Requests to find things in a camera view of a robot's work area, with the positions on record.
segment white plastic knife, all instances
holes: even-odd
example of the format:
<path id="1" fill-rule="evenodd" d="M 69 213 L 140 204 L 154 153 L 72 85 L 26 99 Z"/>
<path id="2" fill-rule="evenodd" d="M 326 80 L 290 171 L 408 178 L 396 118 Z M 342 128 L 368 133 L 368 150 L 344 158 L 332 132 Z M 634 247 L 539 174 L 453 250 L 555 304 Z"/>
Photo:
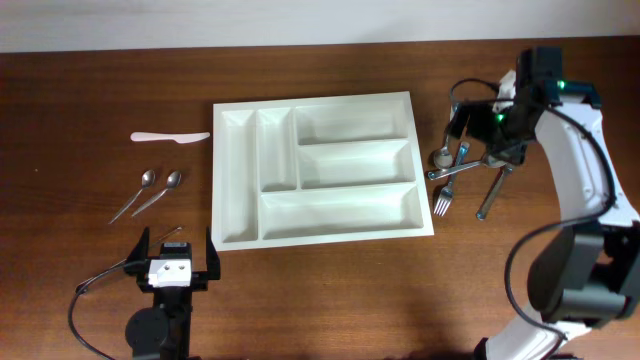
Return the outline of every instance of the white plastic knife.
<path id="1" fill-rule="evenodd" d="M 196 134 L 158 134 L 158 133 L 145 133 L 134 132 L 131 134 L 131 140 L 135 142 L 139 141 L 157 141 L 157 140 L 173 140 L 178 144 L 188 144 L 208 138 L 210 133 L 196 133 Z"/>

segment wooden table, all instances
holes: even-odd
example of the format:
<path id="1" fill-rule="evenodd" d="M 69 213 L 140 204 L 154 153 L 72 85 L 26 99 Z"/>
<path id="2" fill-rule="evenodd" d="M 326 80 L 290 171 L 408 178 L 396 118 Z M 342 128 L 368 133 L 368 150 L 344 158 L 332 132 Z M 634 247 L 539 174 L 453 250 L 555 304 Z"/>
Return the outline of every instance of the wooden table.
<path id="1" fill-rule="evenodd" d="M 211 131 L 214 103 L 408 90 L 429 168 L 451 84 L 498 80 L 534 45 L 564 47 L 566 78 L 596 85 L 609 152 L 640 208 L 637 37 L 0 55 L 0 357 L 92 358 L 67 327 L 73 289 L 127 255 L 145 225 L 152 237 L 184 225 L 173 239 L 192 242 L 195 267 L 204 269 L 212 142 L 134 144 L 131 132 Z M 469 158 L 481 153 L 473 144 Z M 173 169 L 186 177 L 140 216 L 107 225 L 148 168 L 158 184 L 142 198 Z M 223 279 L 194 295 L 191 353 L 381 360 L 471 351 L 514 316 L 502 283 L 512 244 L 559 218 L 539 146 L 479 222 L 474 214 L 495 175 L 482 168 L 460 176 L 447 216 L 433 219 L 433 237 L 221 253 Z M 517 258 L 521 303 L 529 263 L 549 238 Z M 127 358 L 125 324 L 150 305 L 133 279 L 116 275 L 80 299 L 75 318 L 92 344 Z M 639 344 L 636 315 L 566 350 L 633 359 Z"/>

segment white wall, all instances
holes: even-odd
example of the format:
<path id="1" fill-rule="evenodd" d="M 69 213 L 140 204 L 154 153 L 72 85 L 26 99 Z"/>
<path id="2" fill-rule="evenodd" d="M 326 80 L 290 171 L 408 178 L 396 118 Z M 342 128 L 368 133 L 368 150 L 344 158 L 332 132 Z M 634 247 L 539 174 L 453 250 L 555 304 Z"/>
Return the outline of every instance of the white wall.
<path id="1" fill-rule="evenodd" d="M 0 52 L 633 34 L 639 0 L 0 1 Z"/>

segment white tray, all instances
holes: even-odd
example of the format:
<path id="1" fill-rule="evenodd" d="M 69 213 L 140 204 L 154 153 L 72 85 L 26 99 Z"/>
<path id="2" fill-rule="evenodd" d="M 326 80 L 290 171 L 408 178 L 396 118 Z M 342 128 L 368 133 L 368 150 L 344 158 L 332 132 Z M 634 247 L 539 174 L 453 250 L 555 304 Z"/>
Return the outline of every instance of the white tray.
<path id="1" fill-rule="evenodd" d="M 433 235 L 408 92 L 213 106 L 220 251 Z"/>

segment silver fork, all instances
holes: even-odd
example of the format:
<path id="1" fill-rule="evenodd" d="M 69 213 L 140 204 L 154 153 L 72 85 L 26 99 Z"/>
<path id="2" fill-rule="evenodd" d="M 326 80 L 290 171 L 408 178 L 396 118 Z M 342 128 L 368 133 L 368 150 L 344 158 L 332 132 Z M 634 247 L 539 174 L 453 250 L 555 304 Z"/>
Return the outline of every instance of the silver fork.
<path id="1" fill-rule="evenodd" d="M 471 145 L 465 141 L 460 143 L 460 148 L 458 148 L 458 155 L 456 155 L 456 163 L 454 164 L 454 166 L 462 164 L 464 157 L 469 152 L 470 146 Z M 453 182 L 456 180 L 456 175 L 457 174 L 451 174 L 449 176 L 449 182 L 447 183 L 447 186 L 443 187 L 442 190 L 440 190 L 438 201 L 436 202 L 436 206 L 433 209 L 434 214 L 438 216 L 444 216 L 444 214 L 449 209 L 449 205 L 451 205 L 451 202 L 453 201 Z"/>

